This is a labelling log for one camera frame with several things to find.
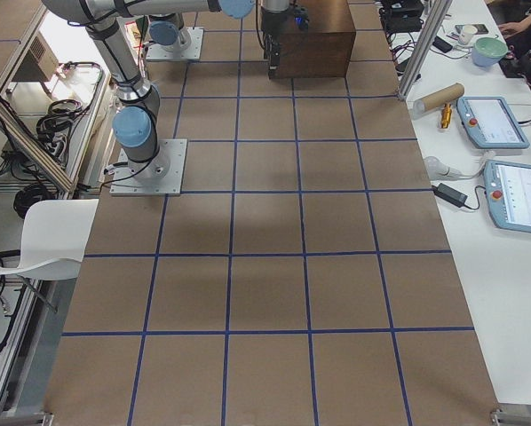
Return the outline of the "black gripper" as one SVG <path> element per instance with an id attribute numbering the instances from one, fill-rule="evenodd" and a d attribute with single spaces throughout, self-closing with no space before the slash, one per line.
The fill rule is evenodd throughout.
<path id="1" fill-rule="evenodd" d="M 283 30 L 289 10 L 270 11 L 267 9 L 261 9 L 260 11 L 264 57 L 268 58 L 268 71 L 275 72 L 280 63 L 280 34 Z"/>

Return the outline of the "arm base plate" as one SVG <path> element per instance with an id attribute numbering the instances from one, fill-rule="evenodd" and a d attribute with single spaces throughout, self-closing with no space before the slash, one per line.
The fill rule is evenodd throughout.
<path id="1" fill-rule="evenodd" d="M 197 61 L 201 57 L 203 28 L 176 26 L 154 22 L 149 28 L 148 62 Z"/>
<path id="2" fill-rule="evenodd" d="M 145 168 L 129 162 L 127 154 L 120 150 L 118 161 L 126 165 L 115 170 L 114 183 L 109 192 L 113 196 L 148 196 L 181 194 L 186 163 L 187 140 L 159 139 L 159 153 Z"/>

